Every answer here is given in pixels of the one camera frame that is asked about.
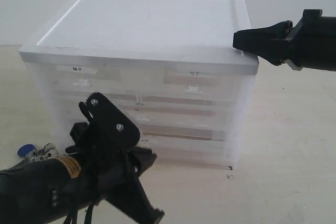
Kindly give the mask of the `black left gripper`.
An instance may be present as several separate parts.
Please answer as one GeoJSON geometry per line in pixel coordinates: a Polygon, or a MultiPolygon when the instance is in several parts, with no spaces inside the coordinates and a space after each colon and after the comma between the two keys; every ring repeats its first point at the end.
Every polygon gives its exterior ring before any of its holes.
{"type": "Polygon", "coordinates": [[[102,93],[79,103],[86,122],[70,131],[74,144],[64,156],[1,171],[1,223],[76,223],[105,200],[136,223],[159,223],[164,212],[149,202],[140,176],[156,161],[138,147],[140,130],[102,93]]]}

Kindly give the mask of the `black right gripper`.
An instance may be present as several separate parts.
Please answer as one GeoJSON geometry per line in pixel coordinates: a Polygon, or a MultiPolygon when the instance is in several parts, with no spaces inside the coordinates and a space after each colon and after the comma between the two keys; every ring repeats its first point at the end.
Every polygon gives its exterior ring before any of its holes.
{"type": "Polygon", "coordinates": [[[335,71],[335,17],[323,16],[321,9],[305,9],[295,27],[286,20],[235,32],[233,47],[275,66],[285,62],[298,71],[303,68],[335,71]],[[286,44],[270,40],[285,38],[287,33],[286,44]]]}

